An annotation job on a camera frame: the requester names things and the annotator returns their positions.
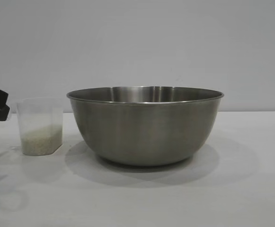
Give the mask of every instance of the bowl rim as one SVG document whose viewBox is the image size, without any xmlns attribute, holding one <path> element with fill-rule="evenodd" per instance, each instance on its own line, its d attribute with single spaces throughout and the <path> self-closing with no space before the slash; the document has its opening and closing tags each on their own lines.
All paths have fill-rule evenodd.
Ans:
<svg viewBox="0 0 275 227">
<path fill-rule="evenodd" d="M 136 88 L 136 87 L 168 87 L 168 88 L 184 88 L 184 89 L 195 89 L 195 90 L 202 90 L 202 91 L 213 91 L 216 92 L 217 96 L 212 98 L 203 98 L 203 99 L 195 99 L 195 100 L 186 100 L 186 101 L 174 101 L 174 102 L 115 102 L 115 101 L 100 101 L 100 100 L 92 100 L 92 99 L 84 99 L 84 98 L 76 98 L 73 97 L 72 94 L 78 91 L 83 90 L 91 90 L 91 89 L 113 89 L 113 88 Z M 211 90 L 206 88 L 196 88 L 196 87 L 172 87 L 172 86 L 116 86 L 116 87 L 94 87 L 94 88 L 85 88 L 74 90 L 67 93 L 67 97 L 71 100 L 81 101 L 81 102 L 90 102 L 90 103 L 98 103 L 98 104 L 124 104 L 124 105 L 163 105 L 163 104 L 184 104 L 184 103 L 197 103 L 197 102 L 204 102 L 204 101 L 211 101 L 216 99 L 221 99 L 224 97 L 224 93 L 217 90 Z"/>
</svg>

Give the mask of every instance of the white countertop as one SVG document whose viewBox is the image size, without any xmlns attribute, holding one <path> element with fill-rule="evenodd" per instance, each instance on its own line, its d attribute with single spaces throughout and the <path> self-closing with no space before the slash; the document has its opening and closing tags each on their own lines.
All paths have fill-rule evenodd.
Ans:
<svg viewBox="0 0 275 227">
<path fill-rule="evenodd" d="M 73 114 L 54 154 L 0 122 L 0 227 L 275 227 L 275 112 L 223 112 L 194 158 L 155 169 L 96 158 Z"/>
</svg>

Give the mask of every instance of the translucent cup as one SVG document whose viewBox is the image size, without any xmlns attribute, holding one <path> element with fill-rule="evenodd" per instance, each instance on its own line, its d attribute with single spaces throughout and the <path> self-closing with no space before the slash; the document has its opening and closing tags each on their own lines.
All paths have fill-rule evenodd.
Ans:
<svg viewBox="0 0 275 227">
<path fill-rule="evenodd" d="M 25 155 L 54 153 L 62 145 L 62 100 L 29 98 L 17 102 L 18 126 Z"/>
</svg>

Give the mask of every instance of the table surface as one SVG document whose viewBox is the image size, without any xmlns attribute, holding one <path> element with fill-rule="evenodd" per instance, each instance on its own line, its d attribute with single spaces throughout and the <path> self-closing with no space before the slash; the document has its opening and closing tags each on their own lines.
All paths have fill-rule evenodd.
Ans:
<svg viewBox="0 0 275 227">
<path fill-rule="evenodd" d="M 221 112 L 191 160 L 127 168 L 98 159 L 64 114 L 63 145 L 21 154 L 0 122 L 0 227 L 275 227 L 275 112 Z"/>
</svg>

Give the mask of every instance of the metal bowl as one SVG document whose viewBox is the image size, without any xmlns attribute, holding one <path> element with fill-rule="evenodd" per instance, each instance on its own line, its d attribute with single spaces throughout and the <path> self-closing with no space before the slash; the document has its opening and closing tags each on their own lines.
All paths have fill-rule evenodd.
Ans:
<svg viewBox="0 0 275 227">
<path fill-rule="evenodd" d="M 213 127 L 223 93 L 188 87 L 102 87 L 72 91 L 77 126 L 108 160 L 160 166 L 191 157 Z"/>
</svg>

